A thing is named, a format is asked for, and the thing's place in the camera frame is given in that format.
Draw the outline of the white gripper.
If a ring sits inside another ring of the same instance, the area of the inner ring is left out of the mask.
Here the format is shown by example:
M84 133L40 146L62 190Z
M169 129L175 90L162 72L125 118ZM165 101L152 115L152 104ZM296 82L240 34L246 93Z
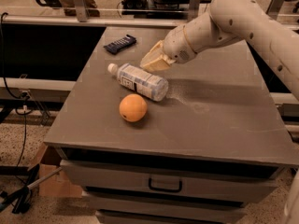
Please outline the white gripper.
M163 71L176 63L186 63L196 57L186 37L185 26L171 30L163 40L158 41L140 63L148 72Z

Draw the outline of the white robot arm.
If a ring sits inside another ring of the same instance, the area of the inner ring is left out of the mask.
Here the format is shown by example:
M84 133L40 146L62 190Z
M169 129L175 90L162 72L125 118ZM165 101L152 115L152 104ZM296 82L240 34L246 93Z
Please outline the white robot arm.
M206 49L246 40L299 99L299 35L269 17L255 0L212 0L209 11L171 30L140 62L154 72L186 63Z

